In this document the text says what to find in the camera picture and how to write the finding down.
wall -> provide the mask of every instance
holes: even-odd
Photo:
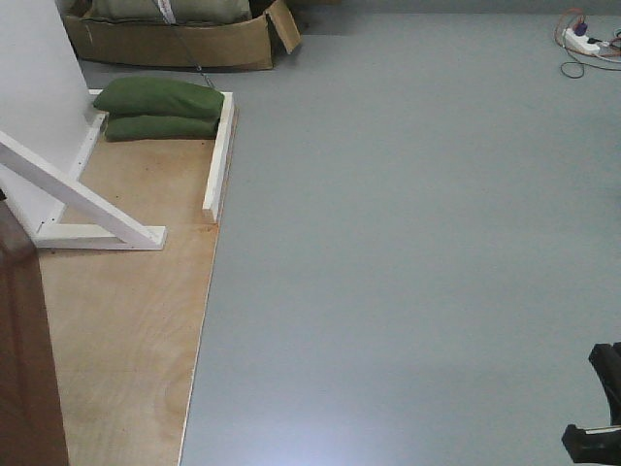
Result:
[[[560,14],[569,7],[587,15],[621,15],[616,0],[343,0],[343,6],[374,13],[538,13]]]
[[[5,3],[0,16],[0,130],[67,171],[93,118],[82,71],[54,3]],[[2,166],[0,188],[30,231],[54,204]]]

green sandbag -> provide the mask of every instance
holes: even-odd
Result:
[[[166,115],[218,119],[224,95],[215,89],[163,78],[131,77],[110,83],[95,108],[114,115]]]
[[[153,0],[93,0],[92,5],[92,17],[162,21]],[[177,22],[230,24],[251,19],[248,0],[171,0],[170,5]]]
[[[106,139],[210,139],[215,137],[217,126],[217,119],[152,115],[111,116],[106,128]]]

plywood board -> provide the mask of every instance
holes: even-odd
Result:
[[[212,145],[100,141],[82,182],[166,224],[165,249],[41,254],[72,466],[178,464],[217,238],[201,210]]]

black object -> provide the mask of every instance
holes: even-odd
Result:
[[[563,445],[574,463],[621,465],[621,427],[585,430],[570,424]]]
[[[570,424],[563,434],[563,445],[574,463],[621,466],[621,343],[596,344],[589,362],[602,382],[611,427],[585,430]]]

olive green bag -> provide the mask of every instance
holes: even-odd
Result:
[[[224,95],[203,85],[163,78],[130,77],[110,83],[95,99],[95,108],[121,115],[218,119]]]
[[[111,116],[106,128],[108,141],[139,139],[211,139],[217,132],[217,119],[182,116]]]

